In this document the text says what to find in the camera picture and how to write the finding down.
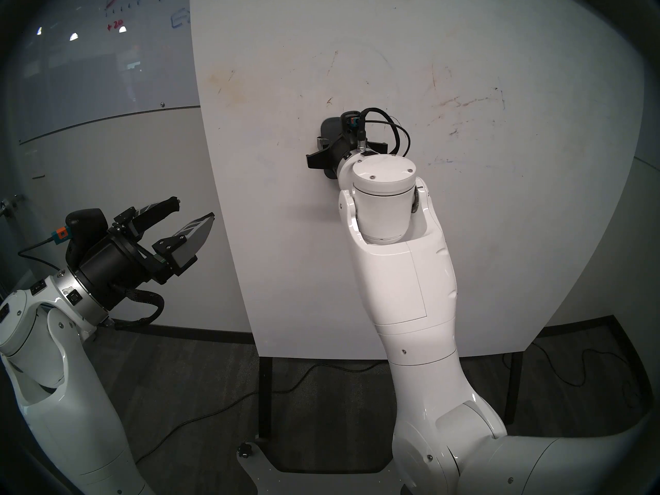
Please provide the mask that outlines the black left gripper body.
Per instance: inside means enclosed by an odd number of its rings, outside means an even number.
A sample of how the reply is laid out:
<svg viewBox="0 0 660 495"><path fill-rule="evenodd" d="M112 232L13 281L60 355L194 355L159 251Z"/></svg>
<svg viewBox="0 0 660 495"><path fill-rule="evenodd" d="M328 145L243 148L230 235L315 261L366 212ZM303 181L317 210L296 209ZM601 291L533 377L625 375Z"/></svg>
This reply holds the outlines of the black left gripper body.
<svg viewBox="0 0 660 495"><path fill-rule="evenodd" d="M72 234L67 266L104 309L111 310L127 290L153 281L164 285L180 275L169 271L162 257L116 231Z"/></svg>

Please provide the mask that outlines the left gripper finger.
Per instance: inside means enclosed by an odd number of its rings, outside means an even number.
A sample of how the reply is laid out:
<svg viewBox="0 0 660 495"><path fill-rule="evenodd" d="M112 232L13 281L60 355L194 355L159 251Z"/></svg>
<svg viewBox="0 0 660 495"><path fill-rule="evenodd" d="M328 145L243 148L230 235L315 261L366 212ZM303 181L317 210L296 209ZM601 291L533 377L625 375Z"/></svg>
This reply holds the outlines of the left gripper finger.
<svg viewBox="0 0 660 495"><path fill-rule="evenodd" d="M140 209L129 207L114 218L113 230L124 236L143 236L144 232L180 210L180 200L170 197Z"/></svg>
<svg viewBox="0 0 660 495"><path fill-rule="evenodd" d="M197 252L205 244L214 221L215 214L210 212L192 220L173 236L158 240L152 248L164 259L170 272L182 275L197 261Z"/></svg>

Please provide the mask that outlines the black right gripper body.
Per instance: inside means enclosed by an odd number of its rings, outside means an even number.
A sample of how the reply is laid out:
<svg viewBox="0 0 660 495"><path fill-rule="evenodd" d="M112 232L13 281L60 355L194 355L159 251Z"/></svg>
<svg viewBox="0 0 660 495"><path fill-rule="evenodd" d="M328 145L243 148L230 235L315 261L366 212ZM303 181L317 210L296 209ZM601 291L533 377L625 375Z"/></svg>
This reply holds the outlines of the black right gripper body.
<svg viewBox="0 0 660 495"><path fill-rule="evenodd" d="M358 148L356 135L341 135L330 146L330 176L337 176L339 164L350 156L350 152Z"/></svg>

